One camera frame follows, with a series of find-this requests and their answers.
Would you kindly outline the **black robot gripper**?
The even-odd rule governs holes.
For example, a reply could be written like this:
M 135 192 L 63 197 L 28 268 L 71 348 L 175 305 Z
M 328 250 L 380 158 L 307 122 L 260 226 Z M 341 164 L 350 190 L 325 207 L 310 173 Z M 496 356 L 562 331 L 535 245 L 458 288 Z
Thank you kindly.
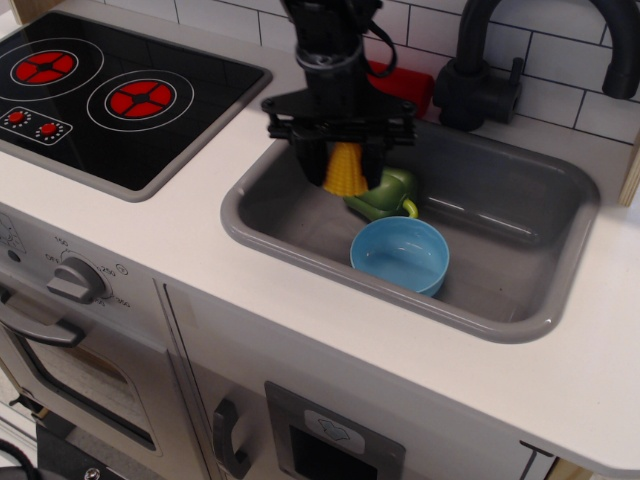
M 379 184 L 386 147 L 415 141 L 416 105 L 376 88 L 397 69 L 373 62 L 302 62 L 306 87 L 262 101 L 273 138 L 293 140 L 298 163 L 313 185 L 327 176 L 328 142 L 361 143 L 361 170 L 368 184 Z

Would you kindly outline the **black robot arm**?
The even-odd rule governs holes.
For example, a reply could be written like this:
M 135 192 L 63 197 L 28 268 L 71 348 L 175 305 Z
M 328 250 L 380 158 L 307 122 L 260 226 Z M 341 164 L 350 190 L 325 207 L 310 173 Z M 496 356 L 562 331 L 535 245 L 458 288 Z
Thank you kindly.
M 365 33 L 392 42 L 374 22 L 381 2 L 286 1 L 283 7 L 295 27 L 306 87 L 263 100 L 270 136 L 288 141 L 308 181 L 333 195 L 378 187 L 387 151 L 413 144 L 417 110 L 370 82 L 397 65 L 391 59 L 377 72 L 365 57 Z

